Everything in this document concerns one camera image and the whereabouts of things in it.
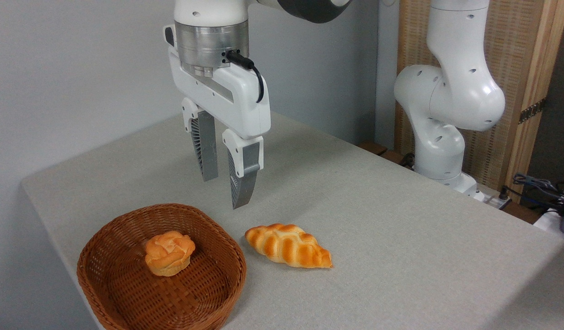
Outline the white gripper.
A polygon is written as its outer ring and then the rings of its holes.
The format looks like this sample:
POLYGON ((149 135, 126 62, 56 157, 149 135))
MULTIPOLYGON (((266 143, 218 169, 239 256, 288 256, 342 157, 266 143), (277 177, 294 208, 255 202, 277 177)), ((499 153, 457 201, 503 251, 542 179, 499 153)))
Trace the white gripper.
POLYGON ((182 113, 203 180, 218 177, 215 121, 227 128, 232 208, 248 204, 263 169, 263 137, 271 127, 268 90, 248 58, 248 25, 163 28, 171 73, 185 96, 182 113))

